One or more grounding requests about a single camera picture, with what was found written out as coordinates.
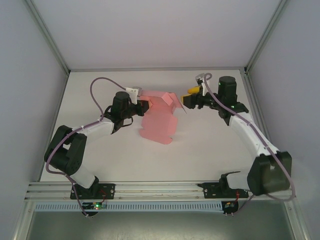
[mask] pink fabric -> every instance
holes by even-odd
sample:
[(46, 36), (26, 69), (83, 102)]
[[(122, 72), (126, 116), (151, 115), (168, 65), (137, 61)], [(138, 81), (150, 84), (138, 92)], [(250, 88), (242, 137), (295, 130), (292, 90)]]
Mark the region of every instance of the pink fabric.
[(170, 144), (170, 136), (176, 133), (178, 119), (173, 115), (176, 108), (183, 108), (175, 93), (142, 91), (140, 100), (149, 101), (149, 110), (142, 118), (140, 136), (161, 144)]

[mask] yellow object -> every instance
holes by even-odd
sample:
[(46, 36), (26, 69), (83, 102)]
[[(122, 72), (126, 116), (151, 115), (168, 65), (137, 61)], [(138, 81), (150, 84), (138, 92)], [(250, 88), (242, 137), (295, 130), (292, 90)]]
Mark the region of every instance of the yellow object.
[(197, 94), (198, 92), (200, 92), (200, 86), (195, 86), (188, 89), (188, 94)]
[(182, 95), (180, 98), (181, 98), (181, 102), (182, 104), (184, 104), (184, 97), (188, 97), (190, 96), (191, 94), (187, 94), (187, 95)]

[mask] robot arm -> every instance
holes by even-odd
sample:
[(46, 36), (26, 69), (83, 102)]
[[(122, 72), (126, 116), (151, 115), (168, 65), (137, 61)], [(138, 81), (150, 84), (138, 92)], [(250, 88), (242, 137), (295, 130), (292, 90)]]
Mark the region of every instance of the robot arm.
[[(85, 198), (94, 199), (100, 189), (99, 179), (82, 164), (86, 144), (131, 125), (134, 115), (144, 116), (149, 109), (149, 103), (137, 99), (140, 92), (140, 88), (126, 88), (126, 92), (117, 92), (112, 105), (105, 110), (98, 124), (82, 127), (82, 130), (71, 135), (52, 156), (49, 164), (70, 176), (77, 183), (77, 192), (83, 192)], [(125, 125), (125, 119), (131, 119), (131, 123)], [(78, 127), (62, 125), (56, 130), (44, 155), (45, 162), (63, 138), (75, 129)]]
[(251, 123), (260, 134), (257, 136), (253, 128), (238, 115), (234, 115), (221, 107), (208, 92), (204, 84), (204, 74), (196, 77), (198, 86), (188, 90), (188, 95), (181, 97), (183, 105), (189, 109), (198, 109), (204, 106), (218, 111), (219, 116), (230, 126), (240, 137), (246, 148), (248, 149), (252, 166), (246, 171), (235, 171), (221, 175), (219, 180), (223, 191), (229, 189), (242, 189), (252, 192), (259, 196), (262, 194), (273, 193), (281, 190), (287, 190), (290, 183), (279, 167), (279, 165), (271, 156), (268, 149), (262, 141), (265, 141), (270, 150), (278, 157), (281, 164), (285, 167), (289, 175), (291, 175), (292, 158), (288, 152), (280, 152), (272, 145), (262, 134), (249, 114), (244, 104), (237, 101), (237, 83), (234, 77), (223, 76), (219, 79), (218, 93), (214, 96), (227, 108), (233, 110), (240, 117)]

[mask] white tabletop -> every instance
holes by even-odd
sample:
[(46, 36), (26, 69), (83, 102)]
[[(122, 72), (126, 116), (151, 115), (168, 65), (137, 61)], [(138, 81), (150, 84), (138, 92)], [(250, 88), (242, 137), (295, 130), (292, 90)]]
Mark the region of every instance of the white tabletop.
[[(89, 86), (97, 77), (107, 77), (124, 87), (176, 93), (178, 97), (197, 85), (195, 76), (204, 71), (119, 71), (72, 72), (67, 82), (55, 129), (61, 125), (76, 127), (96, 121), (100, 112), (91, 99)], [(248, 97), (238, 70), (210, 70), (210, 87), (218, 90), (222, 76), (235, 77), (238, 101), (250, 110)], [(114, 84), (99, 80), (93, 94), (106, 109), (116, 92)], [(216, 110), (177, 108), (178, 118), (171, 144), (163, 145), (142, 138), (138, 130), (142, 117), (134, 116), (133, 125), (87, 144), (84, 164), (100, 181), (155, 182), (208, 181), (234, 170), (250, 168), (253, 162), (239, 137), (221, 119)], [(61, 175), (43, 170), (43, 182), (66, 182)]]

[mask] white panel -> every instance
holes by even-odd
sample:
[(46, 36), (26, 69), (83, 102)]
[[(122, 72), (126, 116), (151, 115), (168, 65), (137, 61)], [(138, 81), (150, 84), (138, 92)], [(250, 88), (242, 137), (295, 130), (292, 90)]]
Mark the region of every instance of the white panel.
[(43, 163), (65, 74), (22, 0), (0, 7), (0, 235), (12, 238)]
[(297, 198), (320, 239), (320, 1), (291, 0), (253, 71), (271, 138), (293, 157)]
[[(238, 70), (212, 70), (210, 80), (214, 92), (221, 76), (237, 81), (238, 100), (249, 107)], [(202, 71), (123, 71), (72, 72), (65, 90), (56, 128), (80, 126), (99, 117), (100, 112), (89, 93), (91, 81), (108, 77), (124, 87), (174, 92), (185, 95), (197, 85), (195, 76)], [(112, 104), (120, 88), (106, 80), (93, 86), (93, 93), (103, 109)], [(226, 125), (216, 110), (209, 108), (176, 109), (178, 118), (173, 142), (163, 145), (139, 136), (142, 118), (134, 117), (132, 126), (104, 136), (86, 146), (83, 164), (101, 181), (202, 181), (218, 180), (220, 175), (236, 169), (250, 168), (252, 159), (244, 144)], [(61, 175), (43, 171), (41, 181), (66, 181)]]
[(71, 69), (245, 66), (279, 0), (34, 0)]

